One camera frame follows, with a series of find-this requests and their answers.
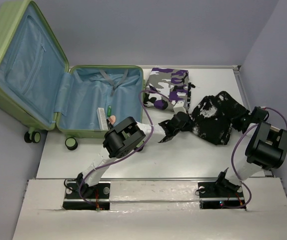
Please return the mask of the black white tie-dye garment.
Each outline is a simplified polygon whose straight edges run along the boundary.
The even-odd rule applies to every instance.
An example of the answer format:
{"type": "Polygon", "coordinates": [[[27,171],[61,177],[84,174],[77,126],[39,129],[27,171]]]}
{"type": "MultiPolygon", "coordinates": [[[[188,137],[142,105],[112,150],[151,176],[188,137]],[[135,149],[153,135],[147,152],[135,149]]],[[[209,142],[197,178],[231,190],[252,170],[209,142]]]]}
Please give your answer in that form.
{"type": "MultiPolygon", "coordinates": [[[[191,119],[189,132],[211,144],[227,145],[234,129],[233,119],[246,110],[226,91],[205,96],[192,113],[187,113],[191,119]]],[[[160,142],[168,142],[174,136],[165,133],[160,142]]]]}

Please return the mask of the green suitcase blue lining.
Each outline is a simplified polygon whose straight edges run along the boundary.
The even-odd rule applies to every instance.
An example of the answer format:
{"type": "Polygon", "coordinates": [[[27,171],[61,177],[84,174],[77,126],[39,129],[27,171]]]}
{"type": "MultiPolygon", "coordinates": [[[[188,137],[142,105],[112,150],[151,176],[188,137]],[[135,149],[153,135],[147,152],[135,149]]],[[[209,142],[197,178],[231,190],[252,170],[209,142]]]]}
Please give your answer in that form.
{"type": "Polygon", "coordinates": [[[76,65],[34,1],[0,6],[0,108],[28,132],[59,129],[73,138],[102,138],[97,108],[117,122],[142,121],[144,74],[132,65],[76,65]]]}

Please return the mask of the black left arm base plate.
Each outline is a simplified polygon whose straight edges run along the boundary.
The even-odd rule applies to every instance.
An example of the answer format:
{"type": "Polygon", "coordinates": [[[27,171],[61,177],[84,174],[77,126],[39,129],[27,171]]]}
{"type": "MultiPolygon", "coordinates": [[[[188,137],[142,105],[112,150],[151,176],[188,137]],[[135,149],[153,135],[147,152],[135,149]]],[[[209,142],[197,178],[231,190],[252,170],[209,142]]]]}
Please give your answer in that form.
{"type": "Polygon", "coordinates": [[[65,187],[62,208],[74,211],[108,211],[110,209],[110,188],[109,181],[100,182],[92,186],[83,197],[78,192],[79,186],[73,179],[66,179],[63,183],[65,187]]]}

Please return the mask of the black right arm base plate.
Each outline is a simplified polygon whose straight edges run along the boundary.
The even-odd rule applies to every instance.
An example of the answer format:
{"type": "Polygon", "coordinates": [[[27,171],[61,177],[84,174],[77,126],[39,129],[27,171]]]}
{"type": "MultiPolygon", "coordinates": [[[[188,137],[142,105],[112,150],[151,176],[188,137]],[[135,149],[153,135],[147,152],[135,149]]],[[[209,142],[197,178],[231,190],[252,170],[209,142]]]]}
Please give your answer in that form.
{"type": "Polygon", "coordinates": [[[219,187],[213,181],[202,181],[198,183],[195,195],[199,197],[199,206],[202,210],[217,209],[246,209],[243,192],[219,187]]]}

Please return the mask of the purple camouflage garment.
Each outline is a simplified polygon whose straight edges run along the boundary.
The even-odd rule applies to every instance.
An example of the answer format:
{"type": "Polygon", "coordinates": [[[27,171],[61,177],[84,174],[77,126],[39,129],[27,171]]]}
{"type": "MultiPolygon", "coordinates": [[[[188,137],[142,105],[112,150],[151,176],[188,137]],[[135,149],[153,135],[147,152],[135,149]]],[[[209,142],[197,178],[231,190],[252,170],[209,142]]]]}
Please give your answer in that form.
{"type": "Polygon", "coordinates": [[[143,104],[158,110],[173,111],[176,103],[182,103],[188,111],[193,87],[188,70],[154,67],[146,82],[143,104]]]}

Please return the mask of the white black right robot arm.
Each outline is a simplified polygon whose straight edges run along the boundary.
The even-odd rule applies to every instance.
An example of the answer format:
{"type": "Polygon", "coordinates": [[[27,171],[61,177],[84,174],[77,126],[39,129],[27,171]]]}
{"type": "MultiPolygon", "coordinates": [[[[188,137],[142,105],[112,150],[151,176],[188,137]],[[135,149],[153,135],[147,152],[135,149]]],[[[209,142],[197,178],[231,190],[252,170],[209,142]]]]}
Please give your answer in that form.
{"type": "Polygon", "coordinates": [[[214,192],[219,196],[242,191],[243,181],[263,170],[278,169],[287,155],[287,120],[276,109],[256,106],[252,112],[233,119],[233,127],[242,132],[231,154],[231,168],[220,172],[213,184],[214,192]],[[277,113],[285,123],[285,129],[279,129],[267,122],[269,110],[277,113]],[[250,137],[245,149],[245,157],[235,164],[237,147],[246,137],[250,137]]]}

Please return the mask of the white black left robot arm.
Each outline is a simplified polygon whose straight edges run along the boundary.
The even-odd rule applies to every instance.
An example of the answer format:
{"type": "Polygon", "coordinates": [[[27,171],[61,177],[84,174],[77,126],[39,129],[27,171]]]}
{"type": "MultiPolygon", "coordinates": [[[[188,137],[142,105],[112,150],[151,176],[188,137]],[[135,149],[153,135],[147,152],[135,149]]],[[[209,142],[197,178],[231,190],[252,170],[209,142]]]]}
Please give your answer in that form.
{"type": "Polygon", "coordinates": [[[148,142],[158,145],[171,141],[190,123],[189,115],[180,111],[158,124],[140,123],[130,116],[113,126],[104,135],[98,156],[76,177],[76,190],[80,198],[86,200],[94,193],[94,186],[111,165],[143,149],[148,142]]]}

